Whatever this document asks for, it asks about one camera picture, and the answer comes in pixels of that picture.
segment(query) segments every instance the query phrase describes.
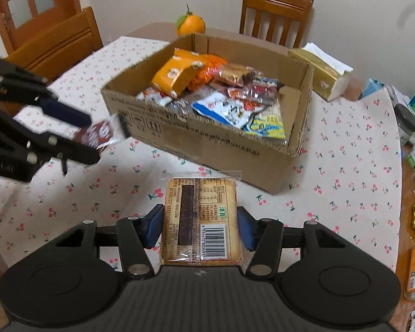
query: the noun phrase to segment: barcode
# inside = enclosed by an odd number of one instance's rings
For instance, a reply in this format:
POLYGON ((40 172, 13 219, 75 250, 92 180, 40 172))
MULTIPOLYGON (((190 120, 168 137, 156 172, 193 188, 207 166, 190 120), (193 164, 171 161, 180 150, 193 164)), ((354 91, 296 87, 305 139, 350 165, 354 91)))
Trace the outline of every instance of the barcode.
POLYGON ((415 288, 415 271, 412 271, 409 275, 409 285, 407 287, 408 290, 415 288))
POLYGON ((200 252, 202 260, 227 258, 225 224, 200 225, 200 252))

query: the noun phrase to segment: cardboard box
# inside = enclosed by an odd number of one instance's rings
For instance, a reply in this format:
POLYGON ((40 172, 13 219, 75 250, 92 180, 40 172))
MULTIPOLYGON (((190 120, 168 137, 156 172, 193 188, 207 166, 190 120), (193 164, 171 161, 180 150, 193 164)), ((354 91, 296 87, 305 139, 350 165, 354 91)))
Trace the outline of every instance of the cardboard box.
POLYGON ((340 97, 346 91, 351 79, 350 72, 346 71, 340 75, 322 59, 301 48, 291 49, 288 56, 308 62, 315 67, 312 88, 326 101, 340 97))
POLYGON ((139 140, 217 170, 240 170, 245 182, 277 193, 292 158, 301 149, 313 77, 311 65, 283 55, 277 47, 272 50, 206 35, 183 36, 116 76, 104 86, 102 95, 110 113, 126 115, 133 136, 139 140), (288 145, 275 145, 203 117, 183 118, 136 100, 172 57, 175 47, 250 65, 286 84, 280 89, 280 103, 288 145))

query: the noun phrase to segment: orange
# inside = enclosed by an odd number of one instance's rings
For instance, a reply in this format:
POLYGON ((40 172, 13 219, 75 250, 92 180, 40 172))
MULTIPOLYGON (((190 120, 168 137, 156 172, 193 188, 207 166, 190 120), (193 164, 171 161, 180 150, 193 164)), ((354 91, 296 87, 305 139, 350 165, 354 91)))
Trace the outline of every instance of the orange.
POLYGON ((204 33, 206 31, 206 24, 203 19, 198 15, 194 15, 189 9, 189 6, 186 15, 178 18, 176 27, 178 36, 188 35, 191 33, 204 33))

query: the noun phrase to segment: wooden chair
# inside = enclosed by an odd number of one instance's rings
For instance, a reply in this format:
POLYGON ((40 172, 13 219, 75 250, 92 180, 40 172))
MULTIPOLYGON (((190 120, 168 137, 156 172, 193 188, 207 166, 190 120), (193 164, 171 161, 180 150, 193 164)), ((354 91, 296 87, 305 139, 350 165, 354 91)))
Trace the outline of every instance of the wooden chair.
MULTIPOLYGON (((94 12, 92 7, 86 7, 66 21, 36 34, 6 60, 52 82, 102 47, 94 12)), ((1 105, 11 116, 22 108, 16 103, 1 105)))
POLYGON ((260 32, 261 13, 266 11, 270 13, 270 23, 266 35, 266 41, 272 41, 277 17, 283 16, 286 19, 284 21, 283 33, 281 34, 279 44, 283 46, 286 45, 286 39, 288 37, 292 20, 295 20, 300 22, 300 27, 298 28, 297 37, 295 38, 293 47, 299 47, 313 3, 314 0, 243 0, 240 33, 244 33, 244 23, 247 9, 255 9, 255 22, 253 23, 252 37, 258 38, 258 34, 260 32))

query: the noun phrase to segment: screw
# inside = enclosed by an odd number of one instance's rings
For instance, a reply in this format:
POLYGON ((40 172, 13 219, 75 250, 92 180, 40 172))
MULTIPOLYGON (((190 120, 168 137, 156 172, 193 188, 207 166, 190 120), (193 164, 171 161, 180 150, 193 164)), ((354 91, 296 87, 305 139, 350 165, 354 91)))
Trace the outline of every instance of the screw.
POLYGON ((144 274, 149 273, 151 269, 149 266, 144 265, 143 263, 136 263, 135 265, 130 265, 128 268, 128 271, 130 274, 133 274, 134 276, 141 276, 144 274))
POLYGON ((37 155, 34 152, 28 153, 27 161, 30 164, 35 165, 37 163, 37 155))
POLYGON ((48 138, 48 143, 49 143, 50 145, 55 146, 55 145, 57 144, 57 142, 58 142, 58 139, 57 139, 57 137, 56 137, 56 136, 54 136, 54 135, 50 135, 50 136, 49 136, 49 138, 48 138))
POLYGON ((203 276, 205 276, 207 274, 207 272, 205 270, 203 270, 203 269, 199 269, 199 270, 195 271, 194 274, 196 276, 198 276, 198 277, 203 277, 203 276))
POLYGON ((253 265, 249 271, 255 276, 267 276, 272 272, 272 268, 267 265, 253 265))

